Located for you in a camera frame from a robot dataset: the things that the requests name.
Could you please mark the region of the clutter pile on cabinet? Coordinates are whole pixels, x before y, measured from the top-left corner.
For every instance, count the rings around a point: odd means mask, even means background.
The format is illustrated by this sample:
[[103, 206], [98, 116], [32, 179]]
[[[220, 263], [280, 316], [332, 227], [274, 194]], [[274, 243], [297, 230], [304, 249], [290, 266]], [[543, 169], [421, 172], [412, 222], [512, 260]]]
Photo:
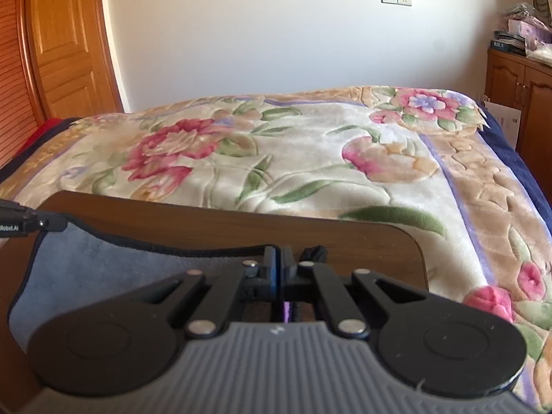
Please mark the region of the clutter pile on cabinet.
[[505, 9], [489, 47], [551, 66], [549, 0], [517, 3]]

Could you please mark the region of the red cloth at bedside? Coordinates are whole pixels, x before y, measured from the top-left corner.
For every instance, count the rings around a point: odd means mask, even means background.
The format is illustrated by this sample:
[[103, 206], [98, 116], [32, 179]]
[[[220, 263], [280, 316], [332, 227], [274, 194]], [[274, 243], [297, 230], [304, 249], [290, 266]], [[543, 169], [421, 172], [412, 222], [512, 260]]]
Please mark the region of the red cloth at bedside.
[[14, 157], [20, 157], [25, 154], [34, 153], [39, 147], [47, 141], [56, 137], [58, 134], [67, 129], [71, 124], [70, 120], [50, 119], [42, 124], [37, 130], [25, 140], [25, 143], [17, 150]]

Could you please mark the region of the white paper box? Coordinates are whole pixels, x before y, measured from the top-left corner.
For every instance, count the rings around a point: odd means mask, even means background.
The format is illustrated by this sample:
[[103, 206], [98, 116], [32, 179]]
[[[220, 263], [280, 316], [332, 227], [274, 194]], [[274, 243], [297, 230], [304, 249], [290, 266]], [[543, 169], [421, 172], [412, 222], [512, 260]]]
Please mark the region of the white paper box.
[[518, 145], [521, 111], [516, 108], [509, 108], [492, 102], [485, 102], [485, 108], [492, 114], [504, 134], [506, 140], [513, 149]]

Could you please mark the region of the wooden wardrobe door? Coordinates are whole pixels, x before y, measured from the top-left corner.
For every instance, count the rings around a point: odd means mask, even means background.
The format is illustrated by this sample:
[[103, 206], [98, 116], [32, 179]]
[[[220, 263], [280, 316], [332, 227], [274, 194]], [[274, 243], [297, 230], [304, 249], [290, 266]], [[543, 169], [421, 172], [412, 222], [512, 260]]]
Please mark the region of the wooden wardrobe door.
[[102, 0], [1, 0], [1, 161], [50, 119], [122, 111]]

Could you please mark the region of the navy blue bed sheet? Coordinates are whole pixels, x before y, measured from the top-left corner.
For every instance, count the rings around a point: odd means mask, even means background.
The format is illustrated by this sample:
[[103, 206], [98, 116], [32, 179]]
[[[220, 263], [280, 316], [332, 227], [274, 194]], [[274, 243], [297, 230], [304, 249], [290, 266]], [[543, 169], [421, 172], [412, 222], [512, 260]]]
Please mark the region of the navy blue bed sheet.
[[516, 152], [506, 140], [499, 122], [487, 108], [482, 105], [480, 105], [479, 108], [482, 109], [487, 123], [487, 127], [483, 128], [482, 133], [482, 137], [485, 142], [497, 154], [502, 162], [511, 168], [514, 175], [524, 186], [533, 204], [535, 204], [535, 207], [539, 210], [544, 210], [545, 208], [551, 209], [549, 202], [538, 185], [537, 180], [531, 174], [530, 169], [525, 164], [519, 153]]

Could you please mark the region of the wooden side cabinet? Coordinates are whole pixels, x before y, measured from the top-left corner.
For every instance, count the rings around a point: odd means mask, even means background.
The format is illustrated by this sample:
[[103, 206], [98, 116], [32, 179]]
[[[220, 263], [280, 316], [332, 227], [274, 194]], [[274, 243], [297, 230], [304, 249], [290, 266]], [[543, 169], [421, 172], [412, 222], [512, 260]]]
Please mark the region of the wooden side cabinet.
[[487, 51], [485, 96], [521, 111], [516, 151], [551, 198], [551, 68], [519, 55]]

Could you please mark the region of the floral plush blanket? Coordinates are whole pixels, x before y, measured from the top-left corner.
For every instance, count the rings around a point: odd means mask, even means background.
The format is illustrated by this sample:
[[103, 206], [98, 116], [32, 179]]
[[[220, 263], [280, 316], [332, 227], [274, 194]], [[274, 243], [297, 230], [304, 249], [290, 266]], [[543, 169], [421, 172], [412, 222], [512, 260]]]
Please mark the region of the floral plush blanket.
[[446, 90], [345, 87], [220, 96], [71, 121], [1, 167], [1, 195], [58, 191], [406, 227], [434, 294], [514, 323], [516, 393], [551, 408], [551, 209], [482, 137], [479, 105]]

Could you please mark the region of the blue towel with black trim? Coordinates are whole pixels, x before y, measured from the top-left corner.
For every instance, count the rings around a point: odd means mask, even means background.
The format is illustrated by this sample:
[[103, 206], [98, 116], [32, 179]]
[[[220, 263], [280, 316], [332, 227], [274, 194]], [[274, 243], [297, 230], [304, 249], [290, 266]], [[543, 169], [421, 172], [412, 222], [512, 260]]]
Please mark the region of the blue towel with black trim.
[[8, 309], [8, 328], [23, 351], [52, 319], [147, 285], [198, 270], [208, 276], [262, 257], [264, 246], [178, 249], [113, 236], [70, 220], [62, 232], [42, 232]]

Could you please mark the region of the dark wooden lap table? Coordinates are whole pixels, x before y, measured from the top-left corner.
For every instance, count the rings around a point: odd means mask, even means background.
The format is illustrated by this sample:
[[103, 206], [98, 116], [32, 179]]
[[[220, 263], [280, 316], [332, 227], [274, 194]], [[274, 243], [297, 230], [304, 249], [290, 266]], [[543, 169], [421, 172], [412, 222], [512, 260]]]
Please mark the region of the dark wooden lap table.
[[[406, 227], [147, 203], [60, 191], [38, 207], [67, 213], [100, 232], [179, 249], [291, 246], [296, 258], [325, 246], [341, 275], [367, 267], [427, 289], [421, 249]], [[7, 326], [8, 306], [21, 284], [36, 234], [1, 248], [1, 412], [17, 412], [40, 391]]]

